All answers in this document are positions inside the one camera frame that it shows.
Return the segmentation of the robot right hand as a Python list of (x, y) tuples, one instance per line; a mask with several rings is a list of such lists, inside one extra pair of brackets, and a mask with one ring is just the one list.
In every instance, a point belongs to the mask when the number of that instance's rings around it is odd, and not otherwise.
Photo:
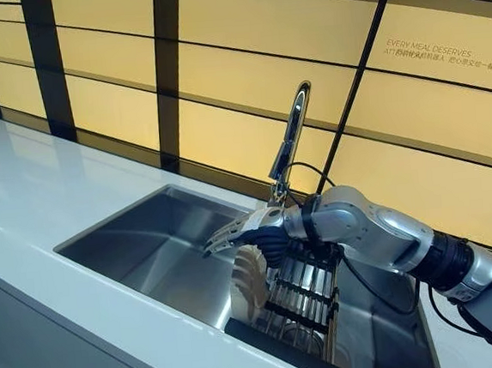
[(294, 241), (306, 239), (301, 209), (297, 205), (259, 208), (212, 233), (204, 245), (203, 256), (252, 245), (264, 256), (268, 268), (280, 268), (283, 259), (295, 246)]

